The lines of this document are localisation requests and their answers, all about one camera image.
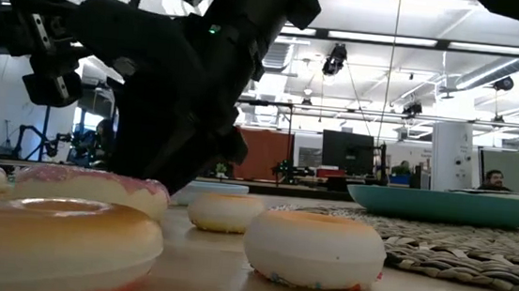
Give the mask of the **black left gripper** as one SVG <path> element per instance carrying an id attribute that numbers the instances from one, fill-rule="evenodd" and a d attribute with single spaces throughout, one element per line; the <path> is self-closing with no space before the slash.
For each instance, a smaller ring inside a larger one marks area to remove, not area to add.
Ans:
<path id="1" fill-rule="evenodd" d="M 0 0 L 0 54 L 28 55 L 32 73 L 23 76 L 23 84 L 29 99 L 64 108 L 84 94 L 75 39 L 99 59 L 140 60 L 171 23 L 171 17 L 118 0 L 79 6 L 68 0 Z"/>

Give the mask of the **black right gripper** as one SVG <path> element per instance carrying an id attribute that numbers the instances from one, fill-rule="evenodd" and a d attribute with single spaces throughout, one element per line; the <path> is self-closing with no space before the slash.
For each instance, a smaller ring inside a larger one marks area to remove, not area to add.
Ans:
<path id="1" fill-rule="evenodd" d="M 235 125 L 236 102 L 253 71 L 231 62 L 138 70 L 117 92 L 111 172 L 156 181 L 176 193 L 216 161 L 244 161 L 248 148 Z M 161 178 L 152 164 L 167 165 Z"/>

